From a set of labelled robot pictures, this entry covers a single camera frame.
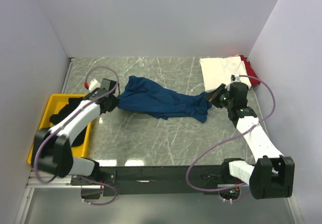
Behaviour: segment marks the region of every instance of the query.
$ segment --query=marble table surface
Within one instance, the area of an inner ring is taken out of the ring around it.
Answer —
[[[86,94],[85,74],[96,66],[109,66],[118,73],[121,92],[132,75],[149,78],[178,93],[199,95],[204,91],[198,57],[101,57],[72,59],[65,93]],[[113,73],[104,69],[92,76],[98,81],[103,77],[115,80]],[[253,89],[248,101],[261,115]],[[234,134],[237,130],[225,109],[212,107],[207,121],[200,123],[190,117],[163,120],[117,108],[95,120],[87,157],[102,166],[189,165],[207,148]],[[221,164],[225,158],[255,163],[241,137],[215,148],[197,164]]]

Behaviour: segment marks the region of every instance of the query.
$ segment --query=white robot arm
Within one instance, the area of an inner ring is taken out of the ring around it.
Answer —
[[[92,89],[92,91],[80,102],[78,107],[64,120],[50,129],[40,129],[34,138],[32,165],[35,160],[36,152],[44,139],[59,128],[62,128],[55,137],[50,139],[49,143],[42,150],[42,154],[38,159],[38,168],[58,177],[65,177],[66,175],[84,175],[100,181],[99,163],[86,158],[73,157],[70,147],[80,132],[91,121],[99,117],[102,113],[111,112],[118,105],[119,100],[113,94],[109,94],[108,96],[89,104],[93,99],[106,94],[115,86],[115,84],[115,81],[103,79],[100,87],[94,90]],[[81,112],[74,117],[76,112],[80,110]],[[71,118],[72,121],[69,124],[65,124],[66,121]]]
[[[249,184],[256,199],[288,197],[292,194],[294,161],[272,144],[254,110],[247,106],[248,86],[231,76],[232,83],[221,84],[205,98],[218,108],[225,107],[228,117],[250,147],[256,165],[249,165],[242,159],[226,159],[224,166],[229,174]]]

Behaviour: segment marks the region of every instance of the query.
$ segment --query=black metal frame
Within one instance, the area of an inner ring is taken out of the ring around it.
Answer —
[[[186,183],[189,166],[140,166],[140,167],[100,167],[105,183],[113,185],[118,194],[170,194],[197,193]],[[224,179],[223,165],[195,166],[189,176],[190,182],[200,188],[214,189],[219,184],[235,184],[237,178]],[[71,185],[90,185],[79,176],[72,177]],[[114,192],[104,188],[103,196],[113,196]],[[93,189],[83,189],[82,198],[93,198]]]
[[[221,165],[194,166],[189,180],[197,187],[215,189],[220,184],[235,184],[238,181],[229,173],[229,162],[240,159],[225,159]],[[189,166],[140,166],[140,167],[100,167],[104,183],[116,188],[118,194],[170,194],[197,193],[186,183]],[[294,161],[291,157],[280,156],[258,159],[250,177],[250,190],[255,199],[290,197],[293,191]],[[72,177],[71,185],[92,185],[80,176]],[[83,199],[98,199],[101,189],[83,188]],[[113,196],[109,188],[103,189],[103,196]]]

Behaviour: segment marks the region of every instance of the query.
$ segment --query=red cloth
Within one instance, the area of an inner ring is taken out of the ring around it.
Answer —
[[[239,55],[239,57],[245,64],[247,74],[249,76],[258,78],[256,73],[255,73],[255,71],[253,70],[253,68],[251,66],[251,63],[246,60],[245,56]],[[261,83],[259,80],[256,80],[256,79],[253,79],[253,78],[250,78],[250,82],[251,82],[252,86],[257,86],[257,85],[259,85]]]

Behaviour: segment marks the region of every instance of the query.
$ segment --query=purple cable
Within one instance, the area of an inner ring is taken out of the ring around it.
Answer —
[[[268,91],[270,92],[271,96],[272,96],[272,100],[273,100],[273,108],[272,108],[272,111],[270,112],[270,114],[268,114],[266,117],[262,118],[259,120],[259,123],[265,121],[267,118],[269,118],[270,116],[272,116],[272,114],[274,113],[275,111],[275,107],[276,107],[276,101],[275,101],[275,97],[274,97],[274,94],[271,90],[271,88],[262,80],[258,79],[257,77],[253,77],[253,76],[247,76],[247,75],[240,75],[240,77],[248,77],[248,78],[252,78],[252,79],[256,79],[256,80],[259,80],[261,83],[264,84],[264,86],[268,89]],[[229,190],[229,189],[233,189],[233,188],[236,188],[236,187],[239,187],[239,186],[242,186],[242,185],[245,185],[245,183],[241,183],[241,184],[238,184],[238,185],[233,185],[233,186],[227,186],[227,187],[222,187],[222,188],[217,188],[217,189],[203,189],[203,188],[199,188],[199,187],[196,187],[194,185],[192,185],[189,181],[189,175],[190,175],[190,172],[191,172],[191,169],[195,166],[195,164],[202,158],[204,157],[204,155],[206,155],[208,152],[210,152],[211,150],[213,150],[215,147],[218,147],[219,145],[222,145],[223,143],[225,142],[229,142],[231,140],[234,140],[234,139],[237,139],[239,137],[242,137],[244,136],[245,134],[251,132],[254,128],[256,127],[256,125],[252,126],[250,129],[248,129],[246,132],[243,132],[243,133],[240,133],[236,136],[233,136],[233,137],[230,137],[230,138],[227,138],[227,139],[224,139],[220,142],[218,142],[217,144],[215,144],[214,146],[210,147],[209,149],[207,149],[205,152],[203,152],[199,157],[197,157],[193,162],[192,164],[189,166],[188,170],[187,170],[187,173],[186,173],[186,182],[187,184],[195,189],[195,190],[199,190],[199,191],[203,191],[203,192],[215,192],[215,191],[222,191],[222,190]]]
[[[245,195],[243,195],[242,197],[238,197],[236,200],[232,200],[232,202],[237,202],[240,201],[242,199],[244,199],[246,196],[248,196],[250,194],[251,190],[248,190]]]
[[[44,139],[44,141],[41,143],[41,145],[39,146],[37,152],[36,152],[36,155],[35,155],[35,159],[34,159],[34,171],[35,171],[35,174],[36,174],[36,178],[39,182],[43,183],[43,184],[48,184],[50,183],[51,181],[53,181],[53,179],[55,178],[55,176],[53,178],[51,178],[49,181],[44,181],[41,176],[39,175],[39,172],[38,172],[38,160],[39,160],[39,157],[40,157],[40,154],[44,148],[44,146],[48,143],[48,141],[53,137],[55,136],[56,134],[58,134],[64,127],[66,127],[71,121],[73,121],[86,107],[88,107],[90,104],[93,104],[95,103],[97,100],[111,94],[113,91],[116,90],[117,86],[118,86],[118,83],[119,83],[119,77],[116,73],[116,71],[114,71],[113,69],[107,67],[107,66],[97,66],[97,67],[94,67],[92,70],[90,70],[87,74],[86,74],[86,79],[88,78],[88,76],[95,70],[99,69],[99,68],[105,68],[105,69],[108,69],[110,71],[112,71],[115,76],[116,76],[116,84],[115,86],[110,90],[108,91],[107,93],[93,99],[92,101],[86,103],[81,109],[79,109],[77,112],[75,112],[74,115],[72,115],[66,122],[63,126],[61,126],[60,128],[56,129],[56,131],[52,132],[48,137],[46,137]]]
[[[107,205],[107,204],[112,203],[116,199],[116,197],[117,197],[117,191],[114,188],[114,186],[108,185],[106,183],[102,183],[102,182],[97,182],[97,181],[94,181],[94,180],[90,180],[90,179],[88,179],[88,178],[86,178],[85,176],[82,176],[82,175],[80,177],[83,180],[87,181],[87,182],[94,183],[94,184],[97,184],[97,185],[104,185],[104,186],[109,187],[110,189],[112,189],[114,191],[114,197],[111,200],[107,201],[107,202],[104,202],[104,203],[93,203],[93,202],[90,202],[88,200],[84,200],[84,202],[86,202],[86,203],[88,203],[90,205]]]

